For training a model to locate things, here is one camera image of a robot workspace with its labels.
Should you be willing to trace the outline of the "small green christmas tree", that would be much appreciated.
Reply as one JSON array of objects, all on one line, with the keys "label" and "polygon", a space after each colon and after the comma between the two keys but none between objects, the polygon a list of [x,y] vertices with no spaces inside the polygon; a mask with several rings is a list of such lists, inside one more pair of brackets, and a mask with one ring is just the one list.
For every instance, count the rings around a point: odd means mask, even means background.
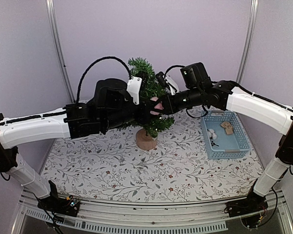
[{"label": "small green christmas tree", "polygon": [[[152,97],[158,97],[167,94],[162,86],[155,78],[155,72],[152,65],[141,57],[130,58],[128,65],[131,67],[131,74],[137,75],[139,72],[145,72],[148,75],[145,89],[140,93],[141,103],[150,103]],[[128,122],[117,129],[124,130],[128,127],[140,127],[140,130],[136,133],[136,145],[142,150],[151,150],[157,146],[158,134],[165,130],[168,130],[174,124],[173,117],[163,117],[162,115],[151,115],[151,121],[145,125],[138,125],[134,120]]]}]

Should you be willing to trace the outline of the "white cotton berry sprig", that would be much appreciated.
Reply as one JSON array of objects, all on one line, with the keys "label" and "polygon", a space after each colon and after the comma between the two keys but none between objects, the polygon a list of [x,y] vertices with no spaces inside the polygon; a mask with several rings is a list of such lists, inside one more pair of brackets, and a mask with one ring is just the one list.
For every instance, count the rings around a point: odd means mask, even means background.
[{"label": "white cotton berry sprig", "polygon": [[210,139],[217,139],[217,134],[215,133],[215,131],[213,129],[208,129],[208,136]]}]

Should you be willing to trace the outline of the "light blue plastic basket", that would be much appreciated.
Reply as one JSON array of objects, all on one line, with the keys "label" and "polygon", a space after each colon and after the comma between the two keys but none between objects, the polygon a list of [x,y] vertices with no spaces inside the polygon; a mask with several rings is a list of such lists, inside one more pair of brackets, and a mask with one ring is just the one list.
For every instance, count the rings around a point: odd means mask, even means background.
[{"label": "light blue plastic basket", "polygon": [[[224,121],[228,121],[233,126],[233,134],[227,135],[225,129],[220,126]],[[244,128],[239,122],[237,115],[230,111],[212,110],[201,118],[201,128],[208,159],[236,159],[243,158],[250,150],[249,140],[244,132]],[[213,129],[217,134],[217,139],[210,139],[208,129]]]}]

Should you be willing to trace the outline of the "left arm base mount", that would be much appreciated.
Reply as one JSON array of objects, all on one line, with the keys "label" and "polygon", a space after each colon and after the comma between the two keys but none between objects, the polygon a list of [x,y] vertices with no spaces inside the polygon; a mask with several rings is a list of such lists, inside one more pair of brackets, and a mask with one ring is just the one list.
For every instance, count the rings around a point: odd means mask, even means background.
[{"label": "left arm base mount", "polygon": [[66,198],[49,196],[38,199],[38,207],[56,214],[77,217],[80,209],[80,200],[72,195]]}]

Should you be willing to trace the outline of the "pink pompom ornament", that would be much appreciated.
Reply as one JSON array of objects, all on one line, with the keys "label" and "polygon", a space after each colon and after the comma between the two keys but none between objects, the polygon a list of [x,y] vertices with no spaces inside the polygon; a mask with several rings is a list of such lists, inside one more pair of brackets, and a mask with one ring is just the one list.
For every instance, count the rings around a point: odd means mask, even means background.
[{"label": "pink pompom ornament", "polygon": [[[151,98],[152,101],[157,101],[158,100],[158,97],[152,97]],[[162,106],[162,103],[159,102],[157,105],[154,106],[154,109],[157,109],[157,110],[163,110],[163,106]],[[152,115],[160,115],[160,113],[156,112],[156,111],[150,111],[150,113]]]}]

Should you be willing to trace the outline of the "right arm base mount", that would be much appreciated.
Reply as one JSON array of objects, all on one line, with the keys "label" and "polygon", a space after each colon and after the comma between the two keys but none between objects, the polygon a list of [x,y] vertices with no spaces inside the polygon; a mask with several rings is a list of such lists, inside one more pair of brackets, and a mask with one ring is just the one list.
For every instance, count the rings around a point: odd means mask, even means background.
[{"label": "right arm base mount", "polygon": [[229,217],[240,217],[244,227],[258,228],[267,214],[268,204],[265,199],[244,198],[226,203],[224,213]]}]

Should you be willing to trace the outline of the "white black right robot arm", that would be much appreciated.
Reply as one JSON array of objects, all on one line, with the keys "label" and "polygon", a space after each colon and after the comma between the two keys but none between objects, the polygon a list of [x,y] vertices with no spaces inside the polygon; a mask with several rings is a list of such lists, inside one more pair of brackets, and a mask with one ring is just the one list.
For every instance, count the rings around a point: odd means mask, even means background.
[{"label": "white black right robot arm", "polygon": [[213,106],[251,117],[282,134],[275,158],[255,181],[247,197],[226,204],[229,215],[266,209],[265,196],[293,165],[293,107],[250,92],[235,81],[212,81],[201,62],[180,66],[180,71],[187,90],[159,97],[156,103],[161,103],[163,109],[154,108],[154,111],[170,115],[194,106]]}]

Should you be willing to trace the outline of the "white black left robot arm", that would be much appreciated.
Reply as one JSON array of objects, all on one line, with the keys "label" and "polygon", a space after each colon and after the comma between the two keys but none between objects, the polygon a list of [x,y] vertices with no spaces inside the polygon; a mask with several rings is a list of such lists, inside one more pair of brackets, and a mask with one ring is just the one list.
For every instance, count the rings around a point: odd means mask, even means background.
[{"label": "white black left robot arm", "polygon": [[63,207],[56,186],[42,178],[18,154],[18,145],[54,138],[80,138],[105,134],[137,117],[142,106],[139,92],[143,80],[116,78],[100,80],[87,103],[69,104],[48,113],[5,118],[0,113],[0,172],[7,173],[53,212]]}]

